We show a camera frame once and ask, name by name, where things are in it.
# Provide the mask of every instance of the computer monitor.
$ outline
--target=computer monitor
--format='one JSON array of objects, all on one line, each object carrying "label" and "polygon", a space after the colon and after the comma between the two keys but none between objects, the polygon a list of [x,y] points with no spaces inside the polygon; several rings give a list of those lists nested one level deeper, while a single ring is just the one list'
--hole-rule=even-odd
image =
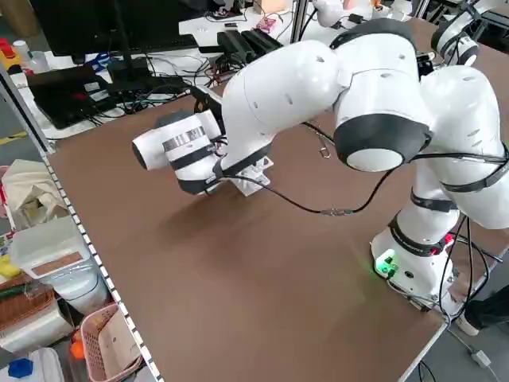
[{"label": "computer monitor", "polygon": [[[55,56],[122,51],[111,0],[30,1]],[[202,17],[210,1],[120,0],[131,52],[173,50],[183,41],[178,23]]]}]

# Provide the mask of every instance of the green led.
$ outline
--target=green led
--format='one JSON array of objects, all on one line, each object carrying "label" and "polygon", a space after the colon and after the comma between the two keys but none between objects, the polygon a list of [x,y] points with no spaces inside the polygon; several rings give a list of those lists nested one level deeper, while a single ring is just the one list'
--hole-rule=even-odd
[{"label": "green led", "polygon": [[383,274],[389,273],[389,270],[397,271],[398,265],[395,263],[396,252],[394,249],[386,250],[375,262],[376,269]]}]

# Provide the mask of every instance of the brown table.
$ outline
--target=brown table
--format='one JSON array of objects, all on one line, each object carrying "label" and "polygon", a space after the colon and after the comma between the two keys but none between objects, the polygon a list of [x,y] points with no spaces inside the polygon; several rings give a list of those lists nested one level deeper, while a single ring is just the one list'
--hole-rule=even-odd
[{"label": "brown table", "polygon": [[[430,27],[412,25],[427,49]],[[498,65],[487,74],[507,121],[501,82],[509,61],[483,48],[480,65],[487,60]],[[372,270],[369,242],[407,200],[413,167],[398,170],[367,210],[350,217],[315,216],[268,192],[245,198],[230,184],[193,197],[171,169],[142,170],[130,148],[157,117],[192,104],[181,99],[118,119],[59,142],[49,156],[163,377],[397,380],[443,323]],[[331,115],[320,122],[332,131]],[[317,208],[364,202],[380,175],[323,159],[319,149],[304,127],[278,135],[267,173],[272,186]],[[508,237],[475,230],[476,241],[494,252]],[[464,248],[456,255],[465,269]],[[481,271],[476,266],[476,277]]]}]

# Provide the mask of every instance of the white robotic arm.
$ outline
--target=white robotic arm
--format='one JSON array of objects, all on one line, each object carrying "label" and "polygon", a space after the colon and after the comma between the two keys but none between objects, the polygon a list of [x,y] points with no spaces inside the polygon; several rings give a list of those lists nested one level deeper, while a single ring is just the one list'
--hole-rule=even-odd
[{"label": "white robotic arm", "polygon": [[[260,185],[235,177],[267,184],[274,136],[329,108],[338,157],[355,170],[391,170],[423,150],[509,157],[486,77],[454,66],[420,83],[408,27],[389,19],[342,33],[330,48],[318,41],[280,48],[235,75],[221,103],[223,131],[210,111],[161,121],[158,131],[134,140],[138,160],[147,169],[166,160],[189,193],[231,179],[249,195]],[[218,154],[214,142],[226,138],[226,154]],[[407,293],[437,299],[441,285],[447,291],[454,280],[451,263],[443,284],[441,276],[460,211],[486,228],[509,227],[508,169],[507,160],[422,160],[410,201],[373,239],[377,272],[391,271],[391,282]]]},{"label": "white robotic arm", "polygon": [[442,23],[431,37],[431,48],[448,64],[471,66],[479,53],[478,44],[464,31],[484,12],[501,6],[505,0],[465,0],[457,15]]}]

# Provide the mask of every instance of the pink basket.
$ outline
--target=pink basket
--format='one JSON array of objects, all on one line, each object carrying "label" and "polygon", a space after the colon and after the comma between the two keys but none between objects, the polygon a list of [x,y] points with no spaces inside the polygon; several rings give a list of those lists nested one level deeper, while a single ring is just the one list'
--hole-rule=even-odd
[{"label": "pink basket", "polygon": [[110,318],[119,309],[117,304],[113,303],[96,312],[89,314],[81,324],[81,338],[83,340],[83,349],[85,361],[87,363],[88,378],[91,382],[117,382],[134,372],[142,363],[139,357],[132,366],[110,379],[106,378],[104,371],[103,356],[99,349],[99,332],[110,321]]}]

